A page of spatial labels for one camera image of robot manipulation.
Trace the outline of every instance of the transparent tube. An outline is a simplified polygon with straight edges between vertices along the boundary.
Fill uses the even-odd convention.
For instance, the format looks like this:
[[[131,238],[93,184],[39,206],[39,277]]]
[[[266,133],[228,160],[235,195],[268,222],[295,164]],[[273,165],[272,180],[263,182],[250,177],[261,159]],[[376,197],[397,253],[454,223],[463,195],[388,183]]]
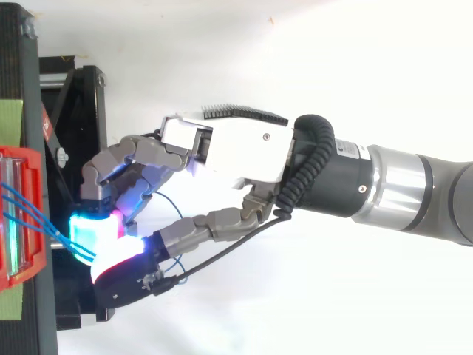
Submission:
[[[23,159],[2,158],[0,156],[0,181],[13,187],[20,194],[22,194],[21,165],[23,163]],[[1,194],[17,200],[15,195],[6,189],[1,189]],[[11,277],[29,265],[25,250],[25,230],[24,227],[6,218],[3,214],[7,213],[18,220],[24,220],[24,213],[19,207],[4,199],[1,200],[1,206],[3,221],[1,232],[4,234],[4,246],[2,247],[5,248],[7,254],[7,276]]]

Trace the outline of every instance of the black coiled cord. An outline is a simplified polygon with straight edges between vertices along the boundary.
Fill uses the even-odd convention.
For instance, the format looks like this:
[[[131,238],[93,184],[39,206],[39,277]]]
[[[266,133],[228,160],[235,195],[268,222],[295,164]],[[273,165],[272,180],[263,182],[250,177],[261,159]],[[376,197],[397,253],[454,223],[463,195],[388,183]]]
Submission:
[[[322,116],[303,115],[297,118],[294,128],[309,132],[316,142],[316,148],[284,185],[276,199],[276,207],[279,209],[274,211],[274,215],[285,220],[291,219],[296,203],[327,165],[335,145],[332,125]]]

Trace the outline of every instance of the white wall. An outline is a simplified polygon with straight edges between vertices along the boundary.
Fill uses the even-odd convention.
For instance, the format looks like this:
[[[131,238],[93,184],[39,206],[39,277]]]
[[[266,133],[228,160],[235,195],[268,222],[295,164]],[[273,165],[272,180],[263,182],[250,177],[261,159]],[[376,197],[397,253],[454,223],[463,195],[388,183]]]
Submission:
[[[108,75],[110,143],[231,102],[320,114],[359,143],[473,158],[468,0],[22,3],[38,16],[41,55],[80,55]],[[187,176],[163,191],[185,215],[242,196]],[[142,231],[175,217],[156,200]],[[472,319],[470,248],[297,212],[187,285],[58,341],[61,355],[472,354]]]

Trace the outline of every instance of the gray robot arm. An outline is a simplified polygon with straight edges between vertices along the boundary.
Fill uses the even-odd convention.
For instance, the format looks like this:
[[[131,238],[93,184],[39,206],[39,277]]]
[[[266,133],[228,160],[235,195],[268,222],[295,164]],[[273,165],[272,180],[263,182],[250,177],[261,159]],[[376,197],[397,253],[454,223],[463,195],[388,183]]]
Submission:
[[[98,255],[92,278],[103,305],[118,307],[169,290],[182,277],[163,277],[159,263],[208,240],[236,241],[228,248],[233,250],[290,219],[293,208],[473,245],[472,163],[340,141],[319,116],[302,116],[291,129],[279,116],[235,107],[204,111],[211,120],[167,118],[156,139],[124,138],[85,165],[82,213],[97,217],[119,209],[124,223],[174,172],[191,164],[233,174],[233,187],[253,185],[241,209],[178,220],[144,237],[142,254],[106,271],[94,266]],[[279,218],[259,226],[275,204]]]

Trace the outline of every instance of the blue light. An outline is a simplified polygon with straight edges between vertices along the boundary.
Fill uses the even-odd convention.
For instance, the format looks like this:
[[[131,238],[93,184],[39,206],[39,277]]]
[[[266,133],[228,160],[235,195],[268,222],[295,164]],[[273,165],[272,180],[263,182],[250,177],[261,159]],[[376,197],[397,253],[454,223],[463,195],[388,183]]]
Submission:
[[[69,235],[72,242],[80,244],[93,253],[100,253],[118,238],[120,221],[115,214],[102,220],[94,220],[73,214],[69,220]],[[82,263],[91,265],[84,258],[74,255]]]

